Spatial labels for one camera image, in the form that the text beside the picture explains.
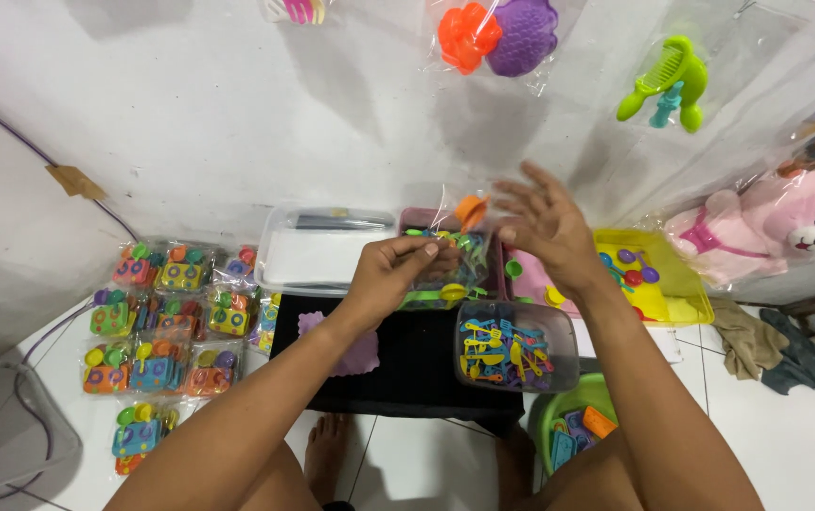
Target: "stuffed toy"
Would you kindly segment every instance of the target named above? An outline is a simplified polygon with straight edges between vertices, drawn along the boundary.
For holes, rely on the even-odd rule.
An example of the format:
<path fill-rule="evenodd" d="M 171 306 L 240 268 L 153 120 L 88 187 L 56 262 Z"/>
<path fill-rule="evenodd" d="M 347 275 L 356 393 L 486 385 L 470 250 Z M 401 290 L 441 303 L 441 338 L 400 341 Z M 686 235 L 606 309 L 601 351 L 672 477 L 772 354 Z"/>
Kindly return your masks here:
<path fill-rule="evenodd" d="M 789 162 L 742 195 L 722 190 L 674 216 L 666 239 L 710 284 L 752 273 L 785 273 L 790 262 L 815 260 L 815 167 Z"/>

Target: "black table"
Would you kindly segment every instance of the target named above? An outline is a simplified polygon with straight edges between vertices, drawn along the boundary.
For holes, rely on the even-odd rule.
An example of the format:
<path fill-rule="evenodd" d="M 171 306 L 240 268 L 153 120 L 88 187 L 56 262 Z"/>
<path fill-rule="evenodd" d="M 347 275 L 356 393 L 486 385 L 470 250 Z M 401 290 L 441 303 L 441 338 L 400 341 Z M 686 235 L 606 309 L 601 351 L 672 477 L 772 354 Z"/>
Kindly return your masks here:
<path fill-rule="evenodd" d="M 341 300 L 284 295 L 278 306 L 272 354 L 300 336 L 301 314 L 326 317 Z M 352 377 L 328 378 L 310 410 L 390 417 L 455 418 L 474 421 L 496 436 L 506 436 L 524 414 L 521 394 L 462 385 L 455 373 L 455 322 L 458 310 L 396 312 L 382 322 L 379 367 Z"/>

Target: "yellow tray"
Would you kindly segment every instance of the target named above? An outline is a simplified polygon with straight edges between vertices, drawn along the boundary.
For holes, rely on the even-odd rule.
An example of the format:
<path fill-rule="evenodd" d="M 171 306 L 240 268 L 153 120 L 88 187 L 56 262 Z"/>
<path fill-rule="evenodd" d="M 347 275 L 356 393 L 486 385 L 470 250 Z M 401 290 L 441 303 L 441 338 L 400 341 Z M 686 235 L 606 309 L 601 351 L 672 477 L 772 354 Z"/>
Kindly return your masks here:
<path fill-rule="evenodd" d="M 599 229 L 594 231 L 594 243 L 597 252 L 612 256 L 613 264 L 622 271 L 641 269 L 640 261 L 630 264 L 619 261 L 619 250 L 627 248 L 632 252 L 644 251 L 644 261 L 660 273 L 656 284 L 641 284 L 634 288 L 634 294 L 622 291 L 645 317 L 656 320 L 645 321 L 647 326 L 713 323 L 714 309 L 710 307 L 701 277 L 675 255 L 662 235 L 629 229 Z"/>

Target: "brown tape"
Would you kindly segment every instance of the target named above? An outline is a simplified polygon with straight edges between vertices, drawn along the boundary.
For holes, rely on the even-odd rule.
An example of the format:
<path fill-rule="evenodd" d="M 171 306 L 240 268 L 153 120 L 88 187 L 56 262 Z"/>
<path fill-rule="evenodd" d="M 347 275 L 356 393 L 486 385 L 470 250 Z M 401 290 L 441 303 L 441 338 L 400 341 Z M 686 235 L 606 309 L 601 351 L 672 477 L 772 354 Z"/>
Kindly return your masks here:
<path fill-rule="evenodd" d="M 82 170 L 76 167 L 49 165 L 45 167 L 58 183 L 61 184 L 67 195 L 82 195 L 86 199 L 102 200 L 107 197 L 104 190 L 86 177 Z"/>

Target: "purple foam sheet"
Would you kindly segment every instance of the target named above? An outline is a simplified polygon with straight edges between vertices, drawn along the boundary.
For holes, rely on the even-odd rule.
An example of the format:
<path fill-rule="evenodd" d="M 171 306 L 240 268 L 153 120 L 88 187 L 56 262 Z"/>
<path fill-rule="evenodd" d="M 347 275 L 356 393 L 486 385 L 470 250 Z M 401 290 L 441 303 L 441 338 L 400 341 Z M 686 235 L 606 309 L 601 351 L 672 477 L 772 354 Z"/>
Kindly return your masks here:
<path fill-rule="evenodd" d="M 301 314 L 297 323 L 298 333 L 303 335 L 311 331 L 316 325 L 322 323 L 326 317 L 322 312 L 311 312 Z M 367 332 L 361 335 L 357 341 L 347 350 L 347 353 L 338 364 L 332 369 L 331 377 L 348 377 L 351 375 L 363 375 L 379 367 L 379 336 L 376 331 Z"/>
<path fill-rule="evenodd" d="M 495 11 L 502 38 L 487 55 L 487 64 L 499 76 L 527 75 L 556 50 L 559 13 L 549 0 L 510 0 Z"/>

